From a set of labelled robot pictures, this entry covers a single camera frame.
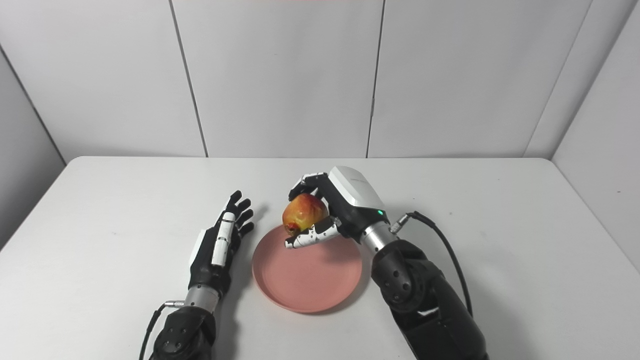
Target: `red apple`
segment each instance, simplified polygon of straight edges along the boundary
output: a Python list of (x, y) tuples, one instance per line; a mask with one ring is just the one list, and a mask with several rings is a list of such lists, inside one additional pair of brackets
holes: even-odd
[(309, 193), (301, 193), (287, 205), (282, 213), (282, 225), (294, 236), (314, 223), (329, 216), (322, 200)]

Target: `robot finger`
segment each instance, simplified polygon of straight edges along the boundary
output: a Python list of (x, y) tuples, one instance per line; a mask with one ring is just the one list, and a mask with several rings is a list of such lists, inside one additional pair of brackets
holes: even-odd
[(238, 234), (240, 235), (240, 239), (244, 238), (245, 235), (247, 235), (248, 233), (253, 231), (253, 228), (255, 227), (255, 225), (253, 224), (253, 222), (248, 222), (245, 225), (243, 225), (240, 230), (238, 230)]
[(340, 234), (339, 226), (340, 220), (338, 218), (326, 217), (297, 236), (285, 239), (284, 246), (287, 249), (297, 249), (330, 240)]
[(304, 175), (289, 192), (289, 201), (292, 201), (301, 193), (313, 192), (317, 188), (317, 180), (323, 176), (327, 176), (325, 172), (314, 172), (313, 174)]
[(229, 197), (227, 206), (235, 205), (240, 199), (242, 199), (242, 192), (240, 190), (236, 190), (236, 192), (231, 194), (231, 196)]
[(322, 191), (320, 191), (319, 188), (316, 190), (316, 193), (314, 194), (314, 196), (317, 197), (318, 200), (322, 200), (322, 198), (324, 197), (324, 195), (322, 194)]
[(253, 216), (253, 210), (249, 209), (244, 213), (240, 214), (238, 219), (236, 220), (236, 227), (239, 229), (242, 225), (249, 220)]

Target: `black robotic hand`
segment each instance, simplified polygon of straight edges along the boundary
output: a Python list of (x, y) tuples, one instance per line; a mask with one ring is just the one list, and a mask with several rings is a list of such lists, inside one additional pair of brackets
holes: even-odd
[(253, 230), (253, 222), (245, 224), (253, 216), (253, 210), (249, 209), (251, 200), (245, 199), (238, 203), (241, 198), (239, 190), (234, 192), (216, 224), (206, 231), (191, 264), (189, 288), (198, 284), (207, 285), (220, 296), (228, 291), (231, 283), (229, 270), (234, 255), (242, 238)]
[(288, 248), (309, 246), (343, 235), (378, 251), (383, 243), (396, 239), (388, 232), (380, 233), (382, 238), (367, 236), (372, 234), (375, 227), (385, 227), (386, 224), (388, 228), (389, 219), (378, 194), (364, 176), (353, 168), (335, 167), (329, 174), (318, 172), (304, 175), (289, 192), (289, 201), (301, 193), (314, 193), (317, 198), (325, 199), (329, 217), (288, 238), (285, 241)]
[[(313, 192), (326, 200), (330, 216), (286, 239), (287, 248), (313, 245), (338, 234), (354, 239), (373, 254), (371, 277), (417, 359), (488, 360), (484, 337), (471, 316), (470, 301), (465, 308), (423, 251), (396, 236), (404, 224), (400, 222), (409, 217), (441, 235), (432, 221), (418, 212), (407, 213), (392, 229), (378, 194), (361, 173), (349, 167), (334, 167), (329, 174), (304, 175), (289, 192), (289, 200)], [(441, 238), (449, 250), (448, 241), (443, 235)], [(452, 259), (459, 270), (457, 260), (454, 256)], [(461, 283), (467, 295), (462, 276)]]
[(167, 316), (151, 359), (211, 359), (216, 339), (213, 311), (231, 285), (229, 270), (242, 238), (253, 230), (253, 223), (247, 222), (253, 216), (251, 201), (238, 203), (241, 197), (240, 191), (233, 193), (216, 224), (205, 232), (191, 264), (184, 306)]

